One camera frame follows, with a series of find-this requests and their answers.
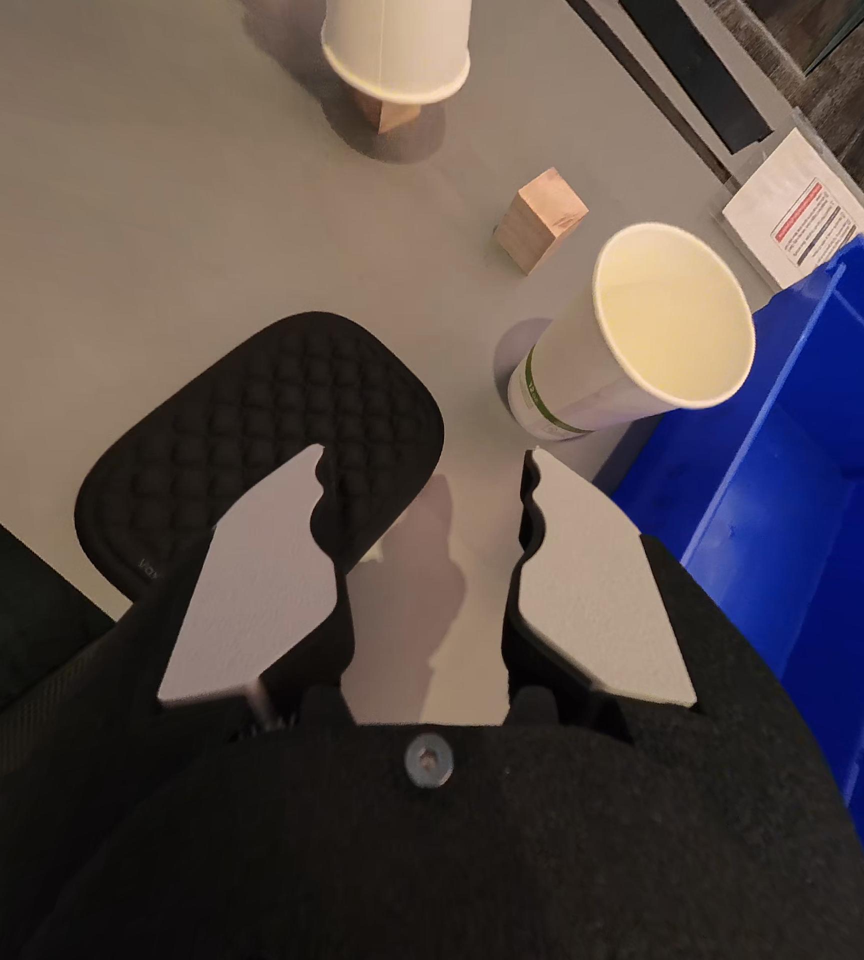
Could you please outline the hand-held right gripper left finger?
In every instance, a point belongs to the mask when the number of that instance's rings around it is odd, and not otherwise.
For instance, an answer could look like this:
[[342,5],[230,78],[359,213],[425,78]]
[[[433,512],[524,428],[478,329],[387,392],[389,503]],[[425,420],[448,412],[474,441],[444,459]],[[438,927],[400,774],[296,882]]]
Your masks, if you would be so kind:
[[300,450],[216,523],[157,690],[163,707],[242,698],[265,729],[354,655],[328,451]]

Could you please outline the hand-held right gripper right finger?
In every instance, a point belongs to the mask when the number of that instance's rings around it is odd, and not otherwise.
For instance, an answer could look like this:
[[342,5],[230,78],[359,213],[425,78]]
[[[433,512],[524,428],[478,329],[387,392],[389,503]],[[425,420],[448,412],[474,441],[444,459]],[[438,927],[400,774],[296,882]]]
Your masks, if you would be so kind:
[[521,484],[521,556],[501,654],[509,701],[544,689],[562,723],[619,700],[697,706],[685,657],[639,528],[598,487],[542,448]]

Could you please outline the white paper cup green band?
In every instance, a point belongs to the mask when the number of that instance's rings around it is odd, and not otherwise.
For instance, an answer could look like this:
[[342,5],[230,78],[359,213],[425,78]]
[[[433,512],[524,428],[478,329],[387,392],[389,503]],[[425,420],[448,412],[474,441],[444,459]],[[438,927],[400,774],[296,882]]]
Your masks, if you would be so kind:
[[435,104],[469,77],[471,1],[327,1],[326,61],[349,86],[381,102]]
[[729,400],[756,332],[728,264],[671,224],[613,234],[590,278],[510,376],[510,413],[531,436],[565,441]]

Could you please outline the black quilted wrist rest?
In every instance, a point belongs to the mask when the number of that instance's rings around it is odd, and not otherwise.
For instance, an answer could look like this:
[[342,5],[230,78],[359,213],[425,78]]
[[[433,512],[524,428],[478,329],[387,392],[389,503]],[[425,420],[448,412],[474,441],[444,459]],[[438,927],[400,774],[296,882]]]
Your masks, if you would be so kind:
[[137,601],[246,491],[320,445],[349,573],[426,486],[444,439],[432,393],[366,328],[320,311],[281,318],[102,453],[78,491],[78,542]]

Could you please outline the blue plastic bin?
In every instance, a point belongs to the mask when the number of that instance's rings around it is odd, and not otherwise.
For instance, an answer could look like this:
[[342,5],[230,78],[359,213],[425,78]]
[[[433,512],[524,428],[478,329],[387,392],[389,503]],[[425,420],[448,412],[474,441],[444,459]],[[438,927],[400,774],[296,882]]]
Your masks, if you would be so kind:
[[779,679],[864,848],[864,237],[753,323],[741,389],[665,414],[611,496]]

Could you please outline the small wooden cube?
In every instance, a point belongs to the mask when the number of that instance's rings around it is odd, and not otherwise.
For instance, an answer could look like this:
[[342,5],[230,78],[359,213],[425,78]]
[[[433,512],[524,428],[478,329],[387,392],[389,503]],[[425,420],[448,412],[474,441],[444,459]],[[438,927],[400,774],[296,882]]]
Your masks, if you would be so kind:
[[518,189],[493,238],[526,277],[550,258],[589,208],[555,167]]
[[352,90],[352,97],[366,124],[378,136],[414,122],[423,109],[417,103],[383,101],[357,89]]

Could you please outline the laminated paper sheet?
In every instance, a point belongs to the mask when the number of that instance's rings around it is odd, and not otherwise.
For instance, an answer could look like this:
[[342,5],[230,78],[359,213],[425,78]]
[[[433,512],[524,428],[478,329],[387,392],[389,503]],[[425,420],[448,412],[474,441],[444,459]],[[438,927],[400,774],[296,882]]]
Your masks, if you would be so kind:
[[775,292],[864,236],[864,200],[802,123],[760,145],[733,184],[721,223]]

